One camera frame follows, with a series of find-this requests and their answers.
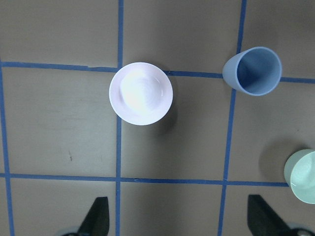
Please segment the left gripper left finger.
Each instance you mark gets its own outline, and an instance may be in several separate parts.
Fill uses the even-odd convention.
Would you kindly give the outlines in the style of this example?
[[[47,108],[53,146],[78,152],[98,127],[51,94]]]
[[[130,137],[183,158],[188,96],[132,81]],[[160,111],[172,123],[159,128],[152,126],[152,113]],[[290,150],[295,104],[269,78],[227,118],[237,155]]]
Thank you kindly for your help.
[[[109,234],[108,197],[97,197],[76,231],[60,230],[60,236],[107,236]]]

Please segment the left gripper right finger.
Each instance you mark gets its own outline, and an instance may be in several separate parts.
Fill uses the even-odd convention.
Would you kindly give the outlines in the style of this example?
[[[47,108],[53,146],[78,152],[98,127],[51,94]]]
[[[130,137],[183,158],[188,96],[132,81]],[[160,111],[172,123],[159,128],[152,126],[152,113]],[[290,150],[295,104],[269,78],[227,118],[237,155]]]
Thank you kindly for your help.
[[[311,230],[291,228],[260,195],[248,195],[247,225],[253,236],[313,236]]]

